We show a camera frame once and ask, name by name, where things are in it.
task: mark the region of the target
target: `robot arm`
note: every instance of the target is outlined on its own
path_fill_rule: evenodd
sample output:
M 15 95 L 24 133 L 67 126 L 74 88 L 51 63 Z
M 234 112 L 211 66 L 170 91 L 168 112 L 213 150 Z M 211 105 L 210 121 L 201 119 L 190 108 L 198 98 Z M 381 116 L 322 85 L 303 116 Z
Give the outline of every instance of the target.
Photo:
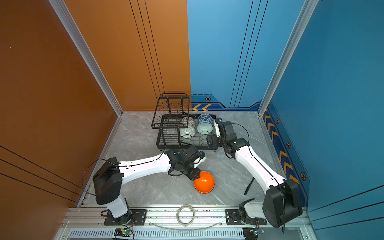
M 174 170 L 195 180 L 200 177 L 197 166 L 204 160 L 205 153 L 194 146 L 182 152 L 168 150 L 164 154 L 137 161 L 118 162 L 115 157 L 110 158 L 93 176 L 96 203 L 107 206 L 116 219 L 129 216 L 131 212 L 128 204 L 120 195 L 123 184 L 154 173 L 170 173 Z
M 244 165 L 265 193 L 262 206 L 256 202 L 240 204 L 242 219 L 260 217 L 261 213 L 272 226 L 278 228 L 300 216 L 303 209 L 299 185 L 292 179 L 286 181 L 254 152 L 245 139 L 238 139 L 231 122 L 222 122 L 218 118 L 215 128 L 219 130 L 217 138 L 211 139 L 210 142 L 222 146 L 226 154 L 230 154 Z
M 265 193 L 262 205 L 255 202 L 240 205 L 240 208 L 244 208 L 245 218 L 263 217 L 278 228 L 300 216 L 303 210 L 298 184 L 293 180 L 286 181 L 254 152 L 245 139 L 238 139 L 231 122 L 216 119 L 215 128 L 217 135 L 210 135 L 208 142 L 223 147 L 226 154 L 243 164 Z M 119 222 L 120 218 L 131 215 L 127 202 L 120 195 L 121 185 L 139 177 L 173 170 L 180 171 L 190 180 L 196 180 L 200 177 L 197 166 L 204 160 L 205 153 L 198 151 L 195 146 L 182 152 L 167 150 L 164 154 L 137 161 L 118 162 L 116 158 L 110 158 L 93 176 L 96 202 L 106 205 Z

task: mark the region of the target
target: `orange bowl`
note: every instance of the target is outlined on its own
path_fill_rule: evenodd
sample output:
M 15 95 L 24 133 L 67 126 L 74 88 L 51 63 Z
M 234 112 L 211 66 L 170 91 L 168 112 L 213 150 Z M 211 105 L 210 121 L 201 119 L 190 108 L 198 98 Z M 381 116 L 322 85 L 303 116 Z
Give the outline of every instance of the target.
M 215 186 L 215 179 L 209 172 L 200 172 L 200 178 L 193 181 L 193 185 L 200 193 L 209 193 Z

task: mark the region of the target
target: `ceramic bowl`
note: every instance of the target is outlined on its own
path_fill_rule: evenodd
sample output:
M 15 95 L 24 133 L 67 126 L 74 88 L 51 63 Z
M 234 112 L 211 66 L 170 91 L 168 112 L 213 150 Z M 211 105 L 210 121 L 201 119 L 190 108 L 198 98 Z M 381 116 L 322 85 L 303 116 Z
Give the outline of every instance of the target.
M 213 126 L 208 121 L 203 121 L 197 126 L 197 131 L 201 134 L 211 133 L 213 130 Z
M 208 113 L 203 113 L 197 118 L 197 124 L 199 125 L 202 121 L 207 121 L 210 124 L 214 123 L 214 119 Z
M 180 136 L 182 136 L 184 138 L 191 138 L 196 133 L 195 128 L 192 127 L 191 125 L 189 125 L 187 128 L 180 128 L 179 131 L 180 131 Z
M 183 117 L 180 121 L 180 124 L 183 124 L 184 126 L 192 126 L 193 128 L 196 127 L 195 120 L 192 117 Z

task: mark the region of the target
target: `metal wire basket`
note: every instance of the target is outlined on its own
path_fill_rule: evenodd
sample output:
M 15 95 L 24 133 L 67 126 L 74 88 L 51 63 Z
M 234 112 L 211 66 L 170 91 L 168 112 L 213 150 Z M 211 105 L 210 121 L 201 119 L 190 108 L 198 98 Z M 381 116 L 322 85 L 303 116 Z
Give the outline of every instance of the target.
M 189 114 L 196 123 L 199 114 Z M 216 150 L 218 147 L 212 142 L 212 139 L 216 138 L 216 130 L 213 128 L 212 132 L 209 134 L 201 134 L 196 130 L 196 133 L 193 137 L 185 138 L 180 135 L 180 128 L 168 128 L 168 129 L 159 129 L 159 134 L 157 135 L 156 145 L 160 150 L 163 149 L 187 149 L 191 145 L 194 145 L 199 150 Z
M 187 128 L 181 119 L 189 115 L 189 97 L 185 93 L 163 93 L 157 101 L 152 120 L 152 128 L 173 129 Z

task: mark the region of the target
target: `gray marble surface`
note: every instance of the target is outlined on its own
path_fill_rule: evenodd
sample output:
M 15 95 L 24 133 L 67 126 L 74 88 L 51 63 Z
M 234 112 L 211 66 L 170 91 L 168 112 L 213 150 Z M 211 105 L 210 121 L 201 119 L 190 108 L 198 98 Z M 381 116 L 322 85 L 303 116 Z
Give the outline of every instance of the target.
M 250 145 L 255 152 L 273 169 L 276 165 L 266 144 L 262 127 L 257 119 L 256 112 L 208 112 L 215 114 L 223 121 L 239 123 L 247 128 L 250 134 Z M 153 112 L 124 112 L 122 121 L 106 158 L 117 157 L 118 161 L 133 161 L 152 157 L 161 153 L 156 147 L 158 129 L 151 128 Z M 233 126 L 238 137 L 246 140 L 245 130 Z M 166 205 L 239 205 L 239 203 L 255 198 L 263 201 L 264 193 L 256 181 L 244 196 L 244 191 L 252 179 L 247 169 L 234 159 L 228 159 L 224 150 L 219 148 L 204 150 L 206 160 L 199 165 L 201 171 L 207 171 L 215 178 L 215 187 L 212 192 L 201 194 L 195 190 L 193 182 L 186 176 L 172 177 L 167 173 L 153 174 L 135 179 L 121 187 L 121 195 L 127 199 L 130 206 L 145 206 L 151 204 Z M 94 196 L 89 194 L 83 201 L 84 205 L 96 204 Z

